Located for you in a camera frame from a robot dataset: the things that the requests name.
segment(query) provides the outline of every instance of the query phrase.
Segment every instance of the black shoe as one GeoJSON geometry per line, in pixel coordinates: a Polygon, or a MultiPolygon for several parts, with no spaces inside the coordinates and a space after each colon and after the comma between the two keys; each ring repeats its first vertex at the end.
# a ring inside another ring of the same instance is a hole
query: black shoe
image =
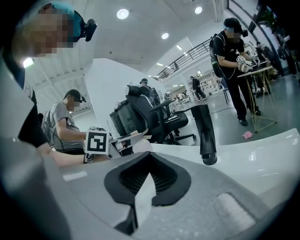
{"type": "Polygon", "coordinates": [[[261,111],[259,111],[259,110],[256,110],[256,111],[255,111],[255,115],[257,115],[257,116],[262,116],[262,114],[263,114],[263,113],[262,113],[261,111]]]}
{"type": "Polygon", "coordinates": [[[248,122],[247,122],[246,119],[240,120],[240,124],[243,125],[244,127],[247,127],[247,126],[248,126],[248,122]]]}

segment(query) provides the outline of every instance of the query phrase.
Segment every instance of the metal railing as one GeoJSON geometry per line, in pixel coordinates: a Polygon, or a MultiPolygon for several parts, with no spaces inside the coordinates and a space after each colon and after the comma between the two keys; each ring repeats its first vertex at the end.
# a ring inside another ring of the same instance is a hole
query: metal railing
{"type": "Polygon", "coordinates": [[[163,71],[161,71],[157,75],[158,80],[161,82],[166,77],[178,71],[184,65],[188,64],[189,62],[199,58],[200,56],[206,53],[209,53],[209,51],[210,51],[210,39],[204,41],[203,43],[200,43],[198,46],[189,50],[188,52],[186,52],[186,54],[183,54],[181,57],[179,57],[170,65],[168,65],[168,67],[166,67],[163,71]]]}

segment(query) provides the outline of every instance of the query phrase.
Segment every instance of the white desk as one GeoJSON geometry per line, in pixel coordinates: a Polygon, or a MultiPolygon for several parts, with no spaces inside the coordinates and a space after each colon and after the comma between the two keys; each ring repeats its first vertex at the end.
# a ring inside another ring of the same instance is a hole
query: white desk
{"type": "MultiPolygon", "coordinates": [[[[253,124],[254,124],[254,130],[255,130],[255,133],[258,133],[258,131],[260,131],[260,130],[262,130],[262,129],[264,129],[264,128],[266,128],[266,127],[268,127],[268,126],[270,126],[270,125],[272,125],[272,124],[274,124],[274,123],[277,123],[277,120],[276,120],[276,111],[275,111],[274,104],[273,104],[273,102],[272,102],[272,98],[273,98],[273,101],[275,101],[275,99],[274,99],[274,95],[273,95],[272,92],[271,92],[271,89],[270,89],[270,83],[269,83],[268,77],[267,77],[267,75],[266,75],[266,71],[269,70],[269,69],[272,69],[272,68],[273,68],[273,66],[270,66],[270,67],[264,67],[264,68],[259,69],[259,70],[257,70],[257,71],[254,71],[254,72],[248,72],[248,73],[245,73],[245,74],[242,74],[242,75],[238,76],[238,77],[246,77],[246,78],[247,78],[247,76],[252,76],[252,75],[259,74],[259,75],[260,75],[260,78],[262,79],[262,82],[263,82],[263,87],[264,87],[264,88],[267,87],[267,91],[268,91],[268,94],[269,94],[269,97],[270,97],[270,101],[271,101],[271,104],[272,104],[272,106],[273,106],[274,116],[275,116],[274,118],[275,118],[275,119],[265,118],[265,117],[263,117],[263,116],[256,116],[255,113],[254,113],[254,117],[252,116],[252,121],[253,121],[253,124]],[[266,125],[266,126],[264,126],[264,127],[262,127],[262,128],[259,128],[261,119],[267,119],[267,120],[270,120],[271,123],[268,124],[268,125],[266,125]]],[[[250,87],[248,81],[247,81],[247,84],[248,84],[249,91],[252,92],[252,87],[250,87]]],[[[265,92],[263,92],[262,110],[263,110],[264,96],[265,96],[265,92]]],[[[252,101],[253,104],[254,104],[254,101],[255,101],[255,100],[254,100],[252,94],[251,94],[251,101],[252,101]]]]}

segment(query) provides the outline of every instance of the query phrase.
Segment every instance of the black pants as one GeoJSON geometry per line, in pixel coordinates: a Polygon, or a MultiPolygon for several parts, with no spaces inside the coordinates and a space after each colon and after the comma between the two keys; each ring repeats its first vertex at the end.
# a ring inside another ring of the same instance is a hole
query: black pants
{"type": "Polygon", "coordinates": [[[196,96],[199,100],[201,99],[201,97],[206,98],[204,92],[202,92],[202,90],[200,88],[196,88],[196,96]]]}
{"type": "Polygon", "coordinates": [[[70,154],[70,155],[84,155],[84,150],[82,148],[77,149],[66,149],[65,151],[58,149],[58,152],[70,154]]]}
{"type": "Polygon", "coordinates": [[[237,76],[233,76],[231,79],[225,79],[225,81],[239,120],[245,119],[247,114],[247,109],[240,98],[239,87],[246,101],[247,108],[249,108],[251,112],[254,112],[254,109],[258,110],[255,98],[252,95],[252,89],[250,87],[249,90],[247,79],[245,77],[238,78],[237,76]]]}

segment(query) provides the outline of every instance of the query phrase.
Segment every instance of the gray floor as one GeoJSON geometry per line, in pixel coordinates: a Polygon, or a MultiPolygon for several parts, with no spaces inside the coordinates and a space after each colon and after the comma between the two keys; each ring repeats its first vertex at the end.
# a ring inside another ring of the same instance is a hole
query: gray floor
{"type": "MultiPolygon", "coordinates": [[[[250,111],[247,113],[248,127],[240,125],[235,109],[227,109],[211,115],[212,122],[215,130],[215,138],[217,145],[228,145],[245,143],[249,141],[259,140],[262,138],[270,137],[292,128],[297,128],[300,131],[300,85],[298,80],[292,78],[290,75],[279,78],[276,82],[271,83],[271,90],[275,98],[274,107],[276,111],[277,124],[273,124],[257,134],[254,130],[254,125],[251,120],[250,111]],[[242,136],[246,131],[253,133],[253,137],[245,140],[242,136]]],[[[214,113],[222,109],[233,107],[230,94],[228,94],[229,103],[225,102],[223,92],[211,96],[207,99],[210,112],[214,113]]],[[[264,104],[263,96],[257,99],[257,105],[263,112],[263,116],[267,118],[274,118],[274,110],[270,102],[268,95],[265,95],[264,104]]],[[[180,135],[190,134],[196,129],[195,122],[191,112],[186,112],[187,117],[190,119],[189,124],[180,130],[180,135]]],[[[260,126],[265,126],[270,121],[262,120],[260,126]]],[[[192,145],[193,141],[182,140],[182,145],[192,145]]]]}

